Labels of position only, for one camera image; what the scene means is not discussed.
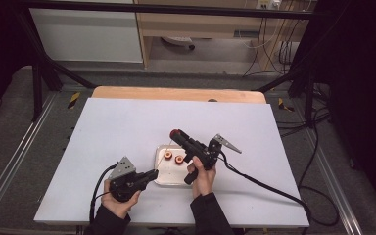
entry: white tray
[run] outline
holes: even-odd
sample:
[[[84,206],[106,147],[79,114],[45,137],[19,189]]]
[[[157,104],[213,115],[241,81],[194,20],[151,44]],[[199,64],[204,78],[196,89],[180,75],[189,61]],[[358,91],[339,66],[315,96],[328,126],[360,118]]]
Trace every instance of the white tray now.
[[[170,160],[163,158],[166,150],[172,152],[172,158]],[[188,174],[187,166],[189,164],[185,162],[176,164],[175,157],[178,155],[182,157],[186,155],[185,150],[179,145],[160,145],[157,148],[154,165],[154,168],[158,167],[159,171],[158,178],[155,180],[157,184],[166,186],[188,186],[184,182],[184,178]]]

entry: sleeve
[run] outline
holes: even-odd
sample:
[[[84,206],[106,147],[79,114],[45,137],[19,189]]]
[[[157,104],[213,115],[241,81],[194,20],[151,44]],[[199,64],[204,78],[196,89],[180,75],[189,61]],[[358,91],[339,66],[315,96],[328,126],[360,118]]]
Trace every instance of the sleeve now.
[[[233,230],[224,215],[215,194],[200,195],[191,203],[196,234],[232,234]]]
[[[129,222],[129,215],[122,219],[101,205],[97,210],[94,222],[85,228],[84,235],[121,235]]]

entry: white tabletop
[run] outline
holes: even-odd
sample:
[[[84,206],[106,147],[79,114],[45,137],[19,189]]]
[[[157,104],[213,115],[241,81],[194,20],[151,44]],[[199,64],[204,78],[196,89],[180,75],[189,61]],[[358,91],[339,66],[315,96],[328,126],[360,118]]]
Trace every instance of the white tabletop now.
[[[137,172],[154,168],[157,148],[169,143],[175,128],[206,145],[221,134],[243,151],[222,149],[239,171],[300,197],[269,105],[90,98],[34,220],[87,224],[101,173],[123,156],[129,157]],[[299,204],[260,188],[228,170],[222,161],[216,167],[213,191],[233,227],[308,226]],[[192,225],[191,202],[189,186],[151,182],[129,213],[131,224]]]

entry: gray carpet floor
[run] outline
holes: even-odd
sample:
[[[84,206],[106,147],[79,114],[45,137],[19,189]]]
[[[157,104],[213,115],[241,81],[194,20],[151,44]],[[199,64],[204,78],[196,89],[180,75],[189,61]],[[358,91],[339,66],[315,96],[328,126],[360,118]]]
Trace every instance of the gray carpet floor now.
[[[261,87],[272,80],[274,74],[255,75],[242,78],[240,72],[223,70],[211,71],[208,74],[192,74],[183,72],[159,72],[158,70],[133,71],[78,71],[84,78],[100,85],[119,86],[148,86],[148,87],[181,87],[181,88],[213,88],[250,90]],[[12,183],[0,202],[0,234],[73,234],[74,226],[50,226],[33,221],[39,207],[39,199],[51,181],[58,163],[63,156],[64,148],[69,143],[86,98],[91,90],[82,89],[74,82],[63,78],[66,84],[64,91],[57,93],[56,101],[49,116],[23,162]],[[283,98],[286,106],[295,103],[288,98],[286,90],[289,83],[284,83],[275,90],[267,92],[267,102],[277,121],[299,122],[297,112],[289,112],[278,108],[278,99]],[[80,90],[80,97],[75,107],[67,109],[68,103],[75,90]],[[20,70],[14,79],[0,105],[0,173],[12,157],[18,144],[26,133],[32,118],[33,99],[31,74],[29,70]],[[351,204],[354,215],[359,222],[363,234],[376,234],[376,194],[362,171],[350,168],[349,159],[341,141],[335,132],[333,123],[324,121],[318,125],[319,141],[325,155],[331,164],[339,182]],[[312,154],[304,131],[282,138],[288,160],[295,179],[301,177]],[[309,169],[304,185],[316,188],[329,195],[325,180],[319,167],[313,163]],[[313,216],[322,221],[332,221],[334,211],[332,206],[322,197],[308,191],[302,192],[304,200],[309,204]],[[163,234],[163,230],[149,228],[131,228],[128,234]],[[299,229],[269,229],[268,234],[300,234]],[[248,234],[264,234],[262,229],[253,229]],[[313,222],[307,234],[347,234],[340,221],[337,225],[326,227]]]

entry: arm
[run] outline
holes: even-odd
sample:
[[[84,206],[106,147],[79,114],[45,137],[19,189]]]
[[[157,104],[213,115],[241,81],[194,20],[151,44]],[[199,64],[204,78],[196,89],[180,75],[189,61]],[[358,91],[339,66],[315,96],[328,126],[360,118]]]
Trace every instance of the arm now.
[[[127,212],[139,199],[140,191],[137,191],[132,198],[125,202],[118,202],[109,192],[110,180],[105,180],[102,205],[97,210],[94,222],[84,230],[84,235],[121,235],[130,222]]]
[[[198,170],[198,176],[192,184],[194,201],[191,203],[191,210],[195,219],[196,234],[234,234],[212,192],[216,175],[215,166],[210,170],[204,170],[201,161],[194,157],[188,171],[191,173],[195,168]]]

